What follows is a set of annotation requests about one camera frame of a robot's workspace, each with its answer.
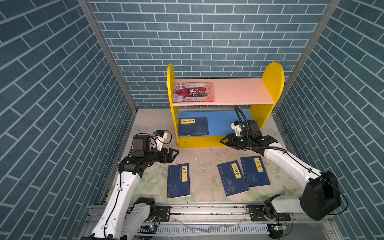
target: red book cover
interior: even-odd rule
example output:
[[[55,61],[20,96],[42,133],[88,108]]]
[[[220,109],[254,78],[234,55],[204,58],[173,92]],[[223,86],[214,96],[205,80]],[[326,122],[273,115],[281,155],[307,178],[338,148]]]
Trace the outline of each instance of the red book cover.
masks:
[[[212,83],[175,83],[173,102],[213,102]]]

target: black cable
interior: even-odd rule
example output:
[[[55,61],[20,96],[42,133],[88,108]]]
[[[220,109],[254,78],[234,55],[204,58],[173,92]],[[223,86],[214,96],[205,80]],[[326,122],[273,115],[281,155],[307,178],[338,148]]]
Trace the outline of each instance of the black cable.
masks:
[[[155,141],[155,144],[156,144],[156,148],[157,148],[157,142],[156,142],[156,139],[153,137],[153,135],[149,134],[149,133],[146,133],[146,132],[141,132],[141,133],[137,133],[135,135],[133,135],[133,137],[137,136],[137,135],[149,135],[151,137],[151,139],[153,139]],[[131,155],[131,150],[132,150],[132,146],[133,146],[133,139],[132,139],[132,144],[131,144],[131,148],[129,149],[129,152],[128,152],[128,156],[129,157]]]
[[[121,173],[120,173],[120,185],[119,185],[119,188],[121,188]],[[112,215],[112,213],[113,213],[113,210],[115,210],[116,204],[117,204],[117,202],[118,202],[119,194],[120,194],[120,191],[118,190],[118,195],[116,196],[115,205],[113,205],[112,211],[111,211],[111,213],[109,214],[107,220],[105,221],[105,224],[104,224],[104,238],[107,238],[107,236],[105,235],[105,226],[107,225],[108,220],[109,220],[109,218],[111,217],[111,215]]]
[[[243,123],[242,123],[242,121],[241,121],[241,118],[240,118],[239,112],[237,111],[237,108],[235,108],[235,112],[236,112],[237,117],[239,118],[239,122],[240,122],[241,129],[242,129],[242,131],[244,131]]]
[[[158,227],[160,226],[160,213],[159,213],[159,212],[157,212],[157,213],[158,213],[158,215],[159,215],[159,224],[157,225],[156,228],[158,228]]]
[[[280,147],[257,146],[257,144],[253,143],[253,141],[250,139],[250,136],[249,136],[249,123],[248,123],[247,118],[245,117],[245,114],[243,113],[243,111],[241,111],[241,109],[239,108],[239,106],[234,105],[234,107],[235,107],[235,110],[238,109],[238,111],[240,112],[240,114],[243,116],[245,122],[247,123],[247,139],[248,139],[249,143],[251,143],[252,145],[254,145],[255,148],[278,150],[278,151],[282,151],[283,154],[284,154],[284,153],[288,154],[288,156],[290,156],[294,161],[296,161],[298,164],[300,164],[303,168],[307,169],[308,172],[312,172],[313,174],[317,175],[317,176],[320,177],[322,180],[324,180],[324,181],[327,182],[329,185],[331,185],[334,189],[336,189],[336,190],[341,194],[341,196],[344,198],[344,200],[345,200],[345,202],[346,202],[346,204],[345,204],[346,206],[345,206],[345,208],[344,208],[341,212],[336,213],[336,214],[328,214],[328,215],[339,215],[339,214],[342,214],[343,212],[345,212],[345,211],[347,210],[349,203],[348,203],[347,198],[344,196],[344,194],[343,194],[337,187],[335,187],[333,184],[331,184],[331,183],[328,182],[326,179],[324,179],[322,176],[320,176],[319,174],[313,172],[312,169],[309,169],[309,168],[305,167],[303,164],[301,164],[299,161],[297,161],[295,158],[293,158],[293,157],[287,152],[286,149],[284,149],[284,148],[280,148]]]
[[[339,215],[339,214],[342,214],[343,212],[345,212],[348,208],[348,200],[347,198],[344,196],[344,194],[337,188],[335,187],[333,184],[331,184],[330,182],[328,182],[326,179],[324,179],[322,176],[320,176],[319,174],[315,173],[312,171],[312,169],[308,169],[307,167],[305,167],[304,165],[302,165],[299,161],[297,161],[294,157],[292,157],[287,151],[284,151],[283,154],[286,153],[288,156],[290,156],[293,160],[295,160],[298,164],[300,164],[303,168],[307,169],[309,172],[312,172],[313,174],[317,175],[318,177],[320,177],[322,180],[324,180],[326,183],[328,183],[329,185],[331,185],[334,189],[336,189],[340,194],[341,196],[344,198],[345,200],[345,208],[341,211],[341,212],[338,212],[336,214],[328,214],[328,215]]]
[[[285,237],[285,236],[287,236],[288,234],[290,234],[291,231],[292,231],[292,229],[293,229],[293,214],[292,214],[292,226],[291,226],[291,230],[289,230],[289,232],[288,232],[287,234],[281,236],[280,238]]]
[[[164,131],[164,132],[169,132],[169,134],[170,134],[170,140],[169,140],[169,142],[167,142],[167,143],[162,142],[162,141],[160,141],[159,139],[158,139],[158,141],[161,142],[162,144],[169,144],[169,143],[172,141],[172,133],[171,133],[170,131],[168,131],[168,130],[162,130],[162,131]]]

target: blue shelf board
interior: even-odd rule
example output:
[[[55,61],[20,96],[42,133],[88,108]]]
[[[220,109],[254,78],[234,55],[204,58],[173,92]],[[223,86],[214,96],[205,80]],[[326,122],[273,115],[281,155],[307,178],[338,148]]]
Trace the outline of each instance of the blue shelf board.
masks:
[[[251,113],[244,111],[247,120],[252,120]],[[207,118],[208,120],[208,131],[207,136],[196,136],[196,137],[218,137],[226,136],[230,133],[235,133],[231,128],[231,123],[238,120],[235,111],[214,111],[214,112],[180,112],[180,118]]]

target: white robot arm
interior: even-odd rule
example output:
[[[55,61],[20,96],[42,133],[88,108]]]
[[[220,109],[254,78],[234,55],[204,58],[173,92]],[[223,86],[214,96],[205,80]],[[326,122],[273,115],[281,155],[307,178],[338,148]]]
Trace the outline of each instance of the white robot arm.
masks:
[[[338,180],[331,172],[323,173],[311,167],[294,154],[284,149],[271,136],[263,136],[254,120],[247,120],[238,106],[234,106],[239,120],[231,124],[235,131],[220,142],[238,150],[252,150],[267,157],[290,174],[304,189],[302,195],[275,195],[265,201],[265,212],[269,219],[282,213],[305,213],[314,220],[323,217],[341,205]]]
[[[131,240],[144,221],[155,219],[153,198],[139,198],[127,218],[126,212],[144,170],[154,162],[172,163],[179,154],[178,150],[162,147],[167,136],[165,131],[157,130],[154,136],[137,134],[133,137],[129,155],[119,163],[117,181],[103,215],[90,236],[81,240]],[[155,144],[150,148],[151,139]]]

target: brick wall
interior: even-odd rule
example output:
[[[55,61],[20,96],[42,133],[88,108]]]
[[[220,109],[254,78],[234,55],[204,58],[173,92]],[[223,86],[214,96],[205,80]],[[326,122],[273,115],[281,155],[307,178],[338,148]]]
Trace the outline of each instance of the brick wall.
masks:
[[[77,239],[131,114],[77,0],[0,1],[0,239]]]
[[[342,0],[277,112],[299,157],[338,177],[344,239],[383,239],[383,12]]]
[[[273,61],[288,77],[328,0],[91,3],[136,105],[168,108],[169,63],[183,79],[259,78]]]

